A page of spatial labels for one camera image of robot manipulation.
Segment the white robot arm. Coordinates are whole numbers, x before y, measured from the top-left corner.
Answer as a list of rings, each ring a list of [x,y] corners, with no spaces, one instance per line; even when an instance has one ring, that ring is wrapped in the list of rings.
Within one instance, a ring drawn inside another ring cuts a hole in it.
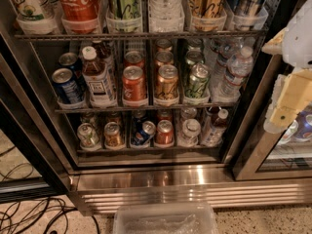
[[[278,134],[288,128],[312,101],[312,0],[307,0],[298,12],[261,49],[269,55],[281,55],[283,62],[293,67],[289,75],[279,75],[274,84],[263,128]]]

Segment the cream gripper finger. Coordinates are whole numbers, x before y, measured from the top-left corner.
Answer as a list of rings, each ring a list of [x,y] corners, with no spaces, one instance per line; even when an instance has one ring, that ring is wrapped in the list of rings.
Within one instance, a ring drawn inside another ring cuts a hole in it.
[[[282,55],[283,51],[283,40],[285,37],[286,29],[281,29],[273,38],[266,42],[261,50],[268,55]]]

